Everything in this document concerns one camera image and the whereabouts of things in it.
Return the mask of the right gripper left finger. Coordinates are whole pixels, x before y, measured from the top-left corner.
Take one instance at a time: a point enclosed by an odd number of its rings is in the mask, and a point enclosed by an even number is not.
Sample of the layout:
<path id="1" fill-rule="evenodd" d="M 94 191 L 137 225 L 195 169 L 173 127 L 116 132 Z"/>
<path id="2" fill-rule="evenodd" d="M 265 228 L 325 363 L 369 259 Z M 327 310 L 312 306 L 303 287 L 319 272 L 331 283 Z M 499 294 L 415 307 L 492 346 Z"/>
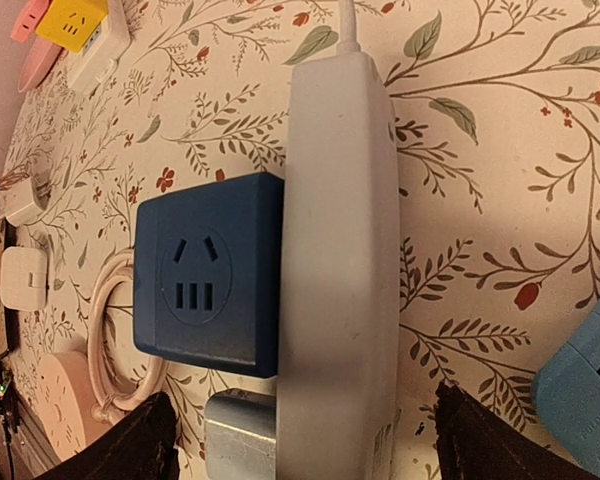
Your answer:
<path id="1" fill-rule="evenodd" d="M 151 395 L 100 439 L 40 477 L 46 480 L 177 479 L 176 412 Z"/>

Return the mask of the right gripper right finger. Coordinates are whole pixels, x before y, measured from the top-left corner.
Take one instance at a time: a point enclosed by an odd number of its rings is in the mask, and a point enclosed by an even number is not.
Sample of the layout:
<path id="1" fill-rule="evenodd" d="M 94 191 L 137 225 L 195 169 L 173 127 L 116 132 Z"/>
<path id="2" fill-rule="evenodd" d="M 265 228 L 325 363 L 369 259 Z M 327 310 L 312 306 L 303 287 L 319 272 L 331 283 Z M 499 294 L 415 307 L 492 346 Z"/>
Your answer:
<path id="1" fill-rule="evenodd" d="M 456 385 L 434 407 L 444 479 L 578 479 L 580 468 L 529 440 Z"/>

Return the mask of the pink round socket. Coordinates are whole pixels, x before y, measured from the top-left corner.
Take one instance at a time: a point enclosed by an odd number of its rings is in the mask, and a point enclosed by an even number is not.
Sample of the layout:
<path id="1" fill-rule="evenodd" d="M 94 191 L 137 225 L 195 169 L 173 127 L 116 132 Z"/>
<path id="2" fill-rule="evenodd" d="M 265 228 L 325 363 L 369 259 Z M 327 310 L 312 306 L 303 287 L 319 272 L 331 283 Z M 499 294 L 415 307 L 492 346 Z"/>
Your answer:
<path id="1" fill-rule="evenodd" d="M 44 355 L 37 367 L 38 414 L 60 460 L 89 446 L 99 427 L 91 416 L 95 397 L 87 359 L 78 351 Z"/>

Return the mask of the light blue plug adapter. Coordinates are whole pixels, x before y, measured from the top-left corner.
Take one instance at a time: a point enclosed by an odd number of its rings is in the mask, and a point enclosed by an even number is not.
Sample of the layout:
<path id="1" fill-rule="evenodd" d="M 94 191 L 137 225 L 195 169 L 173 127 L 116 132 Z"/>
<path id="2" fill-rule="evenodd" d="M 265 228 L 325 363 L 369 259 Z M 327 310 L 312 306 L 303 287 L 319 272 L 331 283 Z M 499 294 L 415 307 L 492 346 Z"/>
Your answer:
<path id="1" fill-rule="evenodd" d="M 207 477 L 273 480 L 276 463 L 276 399 L 229 389 L 211 396 L 204 409 Z"/>

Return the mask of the cyan plug adapter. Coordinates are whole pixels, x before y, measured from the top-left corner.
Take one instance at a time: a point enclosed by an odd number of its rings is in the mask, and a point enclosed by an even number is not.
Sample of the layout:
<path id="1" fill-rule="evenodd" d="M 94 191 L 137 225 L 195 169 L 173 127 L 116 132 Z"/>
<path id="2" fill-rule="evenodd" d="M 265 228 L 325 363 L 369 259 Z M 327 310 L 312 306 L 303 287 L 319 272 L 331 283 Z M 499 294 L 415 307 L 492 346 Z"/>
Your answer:
<path id="1" fill-rule="evenodd" d="M 600 299 L 532 382 L 541 424 L 600 477 Z"/>

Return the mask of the light blue power strip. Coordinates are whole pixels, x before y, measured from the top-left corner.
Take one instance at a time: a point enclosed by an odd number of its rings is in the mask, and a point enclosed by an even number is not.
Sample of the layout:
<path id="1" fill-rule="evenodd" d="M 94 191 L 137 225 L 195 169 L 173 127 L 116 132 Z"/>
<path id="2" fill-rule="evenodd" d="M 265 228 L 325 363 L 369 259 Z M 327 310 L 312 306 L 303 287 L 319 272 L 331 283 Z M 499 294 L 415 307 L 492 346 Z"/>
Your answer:
<path id="1" fill-rule="evenodd" d="M 393 120 L 367 54 L 294 68 L 276 391 L 280 479 L 389 475 L 400 290 Z"/>

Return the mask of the dark blue cube adapter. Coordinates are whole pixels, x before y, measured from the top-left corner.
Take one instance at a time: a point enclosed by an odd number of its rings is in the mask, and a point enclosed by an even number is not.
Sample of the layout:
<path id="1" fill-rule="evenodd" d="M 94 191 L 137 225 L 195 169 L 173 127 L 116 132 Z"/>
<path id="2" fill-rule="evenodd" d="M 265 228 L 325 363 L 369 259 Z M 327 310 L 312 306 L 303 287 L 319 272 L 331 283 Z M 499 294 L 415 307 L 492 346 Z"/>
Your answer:
<path id="1" fill-rule="evenodd" d="M 234 374 L 276 375 L 283 196 L 281 178 L 255 173 L 140 204 L 138 350 Z"/>

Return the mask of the white plug adapter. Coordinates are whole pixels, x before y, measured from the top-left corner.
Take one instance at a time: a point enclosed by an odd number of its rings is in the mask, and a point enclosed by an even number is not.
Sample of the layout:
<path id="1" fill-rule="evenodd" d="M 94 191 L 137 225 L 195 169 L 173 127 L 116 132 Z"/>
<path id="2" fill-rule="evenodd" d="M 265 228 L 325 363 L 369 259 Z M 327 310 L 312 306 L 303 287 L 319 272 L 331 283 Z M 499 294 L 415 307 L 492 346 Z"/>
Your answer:
<path id="1" fill-rule="evenodd" d="M 0 264 L 0 299 L 11 310 L 32 312 L 46 305 L 48 259 L 38 248 L 12 246 Z"/>

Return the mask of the small white charger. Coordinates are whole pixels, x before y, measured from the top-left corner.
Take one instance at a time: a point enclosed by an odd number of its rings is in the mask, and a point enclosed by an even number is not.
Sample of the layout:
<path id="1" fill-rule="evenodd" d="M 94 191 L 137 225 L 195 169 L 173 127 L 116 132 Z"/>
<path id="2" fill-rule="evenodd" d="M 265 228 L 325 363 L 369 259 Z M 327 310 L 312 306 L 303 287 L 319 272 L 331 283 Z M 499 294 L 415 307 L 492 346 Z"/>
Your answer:
<path id="1" fill-rule="evenodd" d="M 27 177 L 5 192 L 5 218 L 14 227 L 35 220 L 45 212 L 50 197 L 47 179 Z"/>

